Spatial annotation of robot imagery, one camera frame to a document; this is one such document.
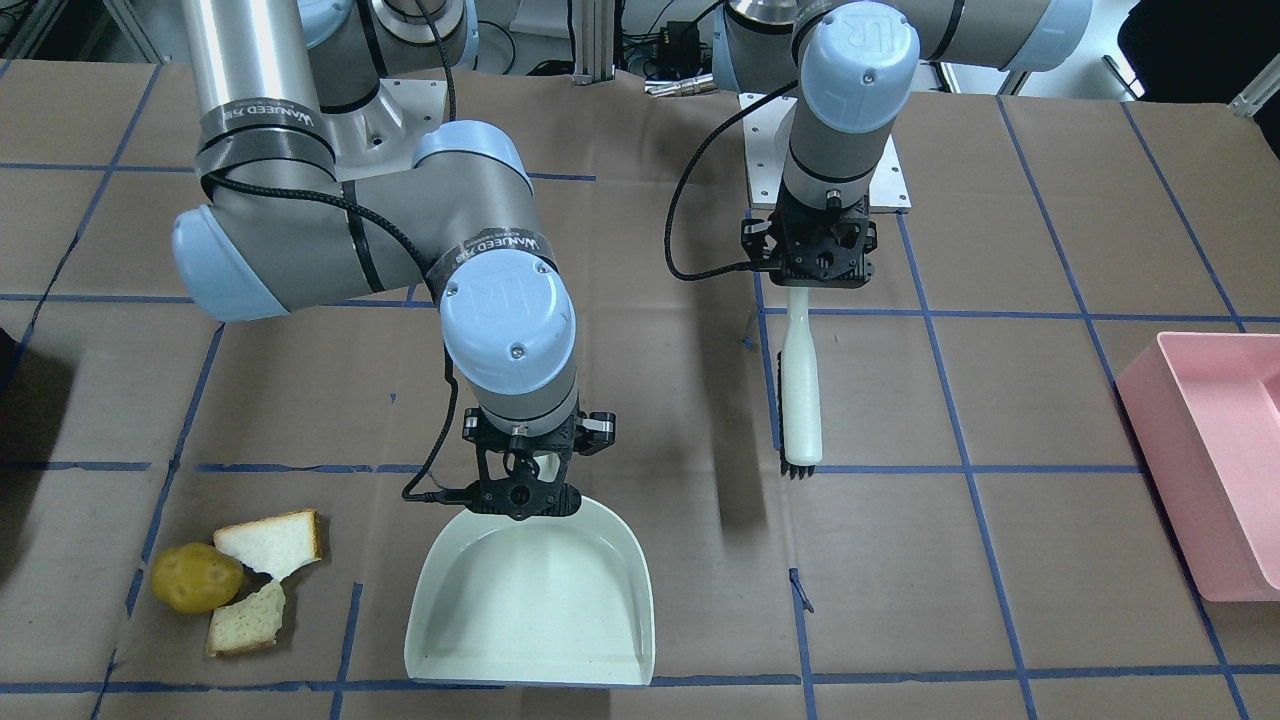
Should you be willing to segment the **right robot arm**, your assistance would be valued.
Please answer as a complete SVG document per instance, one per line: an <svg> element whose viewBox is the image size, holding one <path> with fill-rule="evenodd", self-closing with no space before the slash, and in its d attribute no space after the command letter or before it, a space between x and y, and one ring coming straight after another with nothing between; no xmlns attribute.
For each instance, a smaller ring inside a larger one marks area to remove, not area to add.
<svg viewBox="0 0 1280 720"><path fill-rule="evenodd" d="M425 284L493 452L614 442L584 413L576 311L511 138L408 70L472 56L471 1L186 1L206 204L172 234L220 322Z"/></svg>

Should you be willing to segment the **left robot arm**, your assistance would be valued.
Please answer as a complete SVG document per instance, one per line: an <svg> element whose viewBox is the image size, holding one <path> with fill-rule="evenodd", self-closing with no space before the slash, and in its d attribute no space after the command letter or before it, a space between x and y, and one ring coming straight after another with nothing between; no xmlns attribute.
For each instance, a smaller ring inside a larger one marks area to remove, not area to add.
<svg viewBox="0 0 1280 720"><path fill-rule="evenodd" d="M765 224L742 231L744 269L781 286L855 288L873 275L870 181L920 61L1051 70L1075 50L1089 1L726 1L713 14L716 83L792 97Z"/></svg>

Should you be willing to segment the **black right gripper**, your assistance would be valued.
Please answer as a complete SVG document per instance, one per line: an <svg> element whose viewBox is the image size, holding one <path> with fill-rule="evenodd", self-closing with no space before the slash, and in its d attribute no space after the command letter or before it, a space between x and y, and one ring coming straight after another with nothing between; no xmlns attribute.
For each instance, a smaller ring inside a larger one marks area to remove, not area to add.
<svg viewBox="0 0 1280 720"><path fill-rule="evenodd" d="M489 480L488 454L512 454L517 457L534 460L541 455L559 459L554 477L540 473L543 480L561 480L567 471L570 456L579 454L590 456L609 448L616 441L617 416L613 413L581 413L573 410L554 429L534 436L530 430L506 432L495 427L480 407L470 407L463 415L462 437L475 445L477 473L483 480Z"/></svg>

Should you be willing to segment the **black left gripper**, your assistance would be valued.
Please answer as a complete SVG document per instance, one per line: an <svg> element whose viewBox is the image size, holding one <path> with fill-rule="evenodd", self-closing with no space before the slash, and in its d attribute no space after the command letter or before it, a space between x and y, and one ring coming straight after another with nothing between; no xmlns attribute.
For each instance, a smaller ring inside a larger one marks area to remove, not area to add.
<svg viewBox="0 0 1280 720"><path fill-rule="evenodd" d="M867 195L847 206L840 197L828 199L823 208L813 208L792 195L782 195L767 220L742 222L741 246L751 269L756 272L762 272L778 242L792 240L801 243L835 241L845 247L861 241L870 254L878 247L878 240L869 209Z"/></svg>

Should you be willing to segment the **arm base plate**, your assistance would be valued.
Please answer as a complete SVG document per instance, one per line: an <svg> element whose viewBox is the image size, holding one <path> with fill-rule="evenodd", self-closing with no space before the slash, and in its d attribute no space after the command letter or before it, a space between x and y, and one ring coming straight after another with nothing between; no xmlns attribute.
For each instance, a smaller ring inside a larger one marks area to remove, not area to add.
<svg viewBox="0 0 1280 720"><path fill-rule="evenodd" d="M782 96L763 105L742 119L745 167L750 208L771 211L780 197L785 159L788 146L790 117L795 97ZM892 138L870 176L870 211L873 214L906 213L913 201Z"/></svg>
<svg viewBox="0 0 1280 720"><path fill-rule="evenodd" d="M417 142L445 119L443 79L383 79L364 106L323 113L339 181L408 170Z"/></svg>

